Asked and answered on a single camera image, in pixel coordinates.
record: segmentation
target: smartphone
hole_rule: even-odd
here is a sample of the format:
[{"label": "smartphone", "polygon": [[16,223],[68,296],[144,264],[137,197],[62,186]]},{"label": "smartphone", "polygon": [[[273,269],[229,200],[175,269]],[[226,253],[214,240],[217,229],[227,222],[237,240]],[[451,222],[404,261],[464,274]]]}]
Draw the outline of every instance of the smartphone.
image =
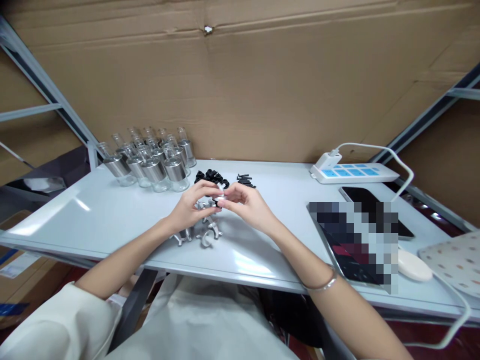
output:
[{"label": "smartphone", "polygon": [[[380,200],[366,188],[342,186],[339,191],[348,202],[361,203],[361,209],[364,213],[373,215],[377,212],[377,203]],[[411,240],[414,237],[414,233],[398,220],[398,238],[400,240]]]}]

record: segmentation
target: black phone screen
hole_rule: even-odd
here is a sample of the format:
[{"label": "black phone screen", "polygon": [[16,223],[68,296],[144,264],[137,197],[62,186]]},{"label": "black phone screen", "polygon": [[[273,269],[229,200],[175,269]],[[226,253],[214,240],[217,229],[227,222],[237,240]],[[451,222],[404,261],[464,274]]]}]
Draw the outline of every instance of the black phone screen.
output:
[{"label": "black phone screen", "polygon": [[[374,214],[377,211],[377,203],[379,203],[380,200],[366,188],[342,186],[341,189],[347,194],[351,201],[361,203],[362,212]],[[413,238],[415,235],[398,220],[398,236],[402,238]]]}]

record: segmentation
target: white mouse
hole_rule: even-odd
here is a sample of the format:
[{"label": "white mouse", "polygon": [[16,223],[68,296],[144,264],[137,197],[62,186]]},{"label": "white mouse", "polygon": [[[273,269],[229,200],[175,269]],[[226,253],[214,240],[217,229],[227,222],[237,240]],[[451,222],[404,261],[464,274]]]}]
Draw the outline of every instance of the white mouse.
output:
[{"label": "white mouse", "polygon": [[434,276],[432,270],[422,259],[401,249],[398,249],[398,272],[419,282],[426,282]]}]

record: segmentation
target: brown cardboard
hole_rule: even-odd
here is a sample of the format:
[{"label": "brown cardboard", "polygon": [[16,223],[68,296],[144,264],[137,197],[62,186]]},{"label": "brown cardboard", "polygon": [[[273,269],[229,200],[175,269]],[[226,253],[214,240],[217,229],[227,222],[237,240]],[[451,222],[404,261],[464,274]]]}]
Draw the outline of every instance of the brown cardboard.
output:
[{"label": "brown cardboard", "polygon": [[[3,51],[0,51],[0,79],[5,89],[0,99],[0,112],[47,104]],[[54,111],[0,122],[0,142],[34,167],[82,144]],[[15,180],[30,170],[27,165],[0,147],[0,185]]]},{"label": "brown cardboard", "polygon": [[399,155],[415,173],[413,185],[480,227],[478,154],[480,101],[459,100]]},{"label": "brown cardboard", "polygon": [[[29,214],[27,210],[19,211],[2,222],[0,229],[10,229]],[[0,256],[9,250],[11,249],[0,246]],[[0,268],[10,264],[22,254],[23,251],[17,251],[0,264]],[[28,304],[18,315],[0,316],[0,330],[17,325],[26,319],[55,292],[71,268],[70,265],[40,257],[13,279],[0,275],[0,304]]]},{"label": "brown cardboard", "polygon": [[343,142],[388,144],[469,71],[480,44],[455,49],[475,37],[478,8],[23,0],[6,17],[100,141],[182,125],[199,159],[313,162]]}]

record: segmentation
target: person's left hand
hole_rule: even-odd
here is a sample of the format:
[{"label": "person's left hand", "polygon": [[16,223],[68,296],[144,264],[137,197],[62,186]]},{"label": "person's left hand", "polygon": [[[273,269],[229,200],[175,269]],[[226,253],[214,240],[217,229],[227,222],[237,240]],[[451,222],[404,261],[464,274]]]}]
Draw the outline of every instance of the person's left hand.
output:
[{"label": "person's left hand", "polygon": [[195,207],[197,201],[206,195],[218,196],[222,194],[223,191],[221,191],[213,182],[200,180],[182,194],[180,201],[173,211],[166,218],[162,219],[161,222],[167,226],[169,233],[172,235],[189,228],[201,219],[222,211],[222,208],[220,207],[210,207],[198,210]]}]

